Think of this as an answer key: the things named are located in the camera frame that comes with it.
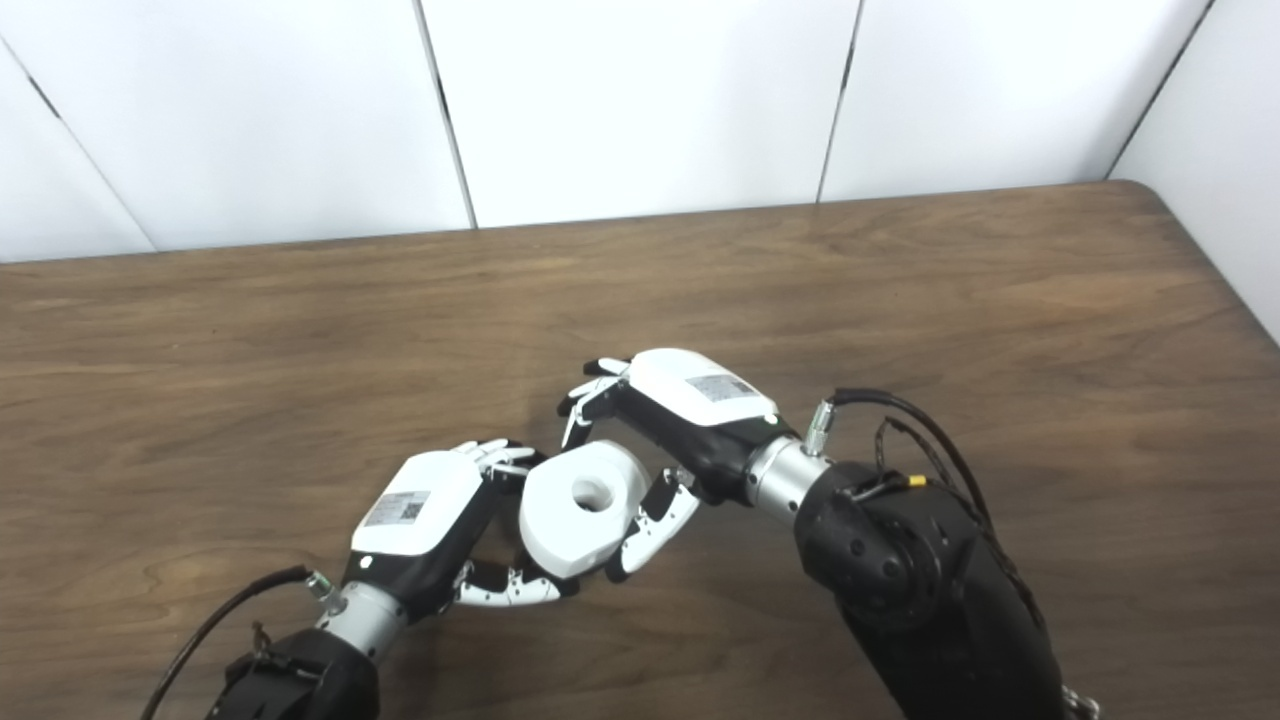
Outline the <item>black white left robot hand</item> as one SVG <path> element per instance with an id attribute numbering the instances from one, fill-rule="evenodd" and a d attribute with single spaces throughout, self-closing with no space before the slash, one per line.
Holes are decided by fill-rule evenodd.
<path id="1" fill-rule="evenodd" d="M 580 580 L 552 577 L 526 551 L 511 565 L 472 556 L 503 502 L 520 497 L 545 459 L 503 438 L 413 455 L 356 527 L 342 583 L 385 593 L 410 625 L 454 603 L 515 607 L 576 596 Z"/>

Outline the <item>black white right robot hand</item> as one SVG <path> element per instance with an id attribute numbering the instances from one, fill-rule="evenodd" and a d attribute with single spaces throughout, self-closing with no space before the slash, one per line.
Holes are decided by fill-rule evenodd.
<path id="1" fill-rule="evenodd" d="M 797 439 L 776 402 L 739 374 L 685 348 L 649 348 L 630 359 L 599 357 L 589 380 L 557 413 L 561 450 L 584 446 L 596 423 L 620 420 L 664 451 L 672 466 L 648 484 L 604 561 L 609 582 L 626 582 L 669 542 L 704 503 L 756 503 L 771 447 Z"/>

